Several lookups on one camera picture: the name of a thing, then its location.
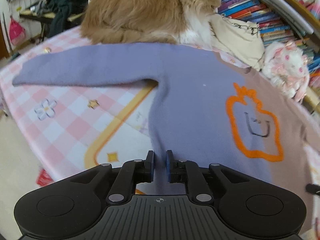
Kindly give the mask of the purple and mauve sweater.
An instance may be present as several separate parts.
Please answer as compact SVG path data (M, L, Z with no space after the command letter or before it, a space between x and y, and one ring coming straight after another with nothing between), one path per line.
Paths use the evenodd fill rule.
M220 53L160 43L83 46L27 61L15 86L115 88L155 81L148 114L156 154L152 193L181 193L166 182L165 153L205 167L220 163L290 190L307 208L302 227L319 227L319 198L306 192L319 159L319 127L253 68Z

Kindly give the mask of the pink checkered cartoon tablecloth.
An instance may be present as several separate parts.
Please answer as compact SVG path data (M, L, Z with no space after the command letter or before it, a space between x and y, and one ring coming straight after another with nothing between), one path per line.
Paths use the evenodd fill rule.
M79 28L73 28L36 46L1 71L1 91L10 114L55 181L102 163L120 167L126 161L144 158L152 150L147 129L158 89L155 81L110 89L13 85L27 61L83 46L92 45L80 37ZM239 68L249 68L223 51L211 51ZM154 182L140 184L139 191L170 194L152 193ZM301 229L301 234L304 239L319 239L319 227L306 232Z

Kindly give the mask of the white pink plush bunny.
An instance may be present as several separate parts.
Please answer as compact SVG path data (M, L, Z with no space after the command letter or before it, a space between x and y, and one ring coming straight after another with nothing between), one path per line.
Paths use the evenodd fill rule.
M300 102L306 95L310 80L308 57L295 42L269 44L261 72L284 96Z

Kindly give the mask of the cream canvas tote bag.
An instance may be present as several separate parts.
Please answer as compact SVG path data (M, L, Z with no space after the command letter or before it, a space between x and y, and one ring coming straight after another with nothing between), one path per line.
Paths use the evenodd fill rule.
M212 46L260 71L265 48L256 23L215 14L210 18Z

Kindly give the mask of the orange and white cat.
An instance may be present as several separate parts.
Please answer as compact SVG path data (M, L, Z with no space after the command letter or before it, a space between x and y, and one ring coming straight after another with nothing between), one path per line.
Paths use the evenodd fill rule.
M90 0L80 34L93 44L169 43L211 48L221 0Z

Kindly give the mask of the row of colourful books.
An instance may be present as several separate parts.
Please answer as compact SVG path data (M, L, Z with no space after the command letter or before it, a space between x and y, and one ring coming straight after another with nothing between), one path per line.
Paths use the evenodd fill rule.
M274 0L222 0L219 14L258 24L264 46L274 41L295 41L308 58L311 77L319 77L319 52L307 42L311 26L302 16L292 16Z

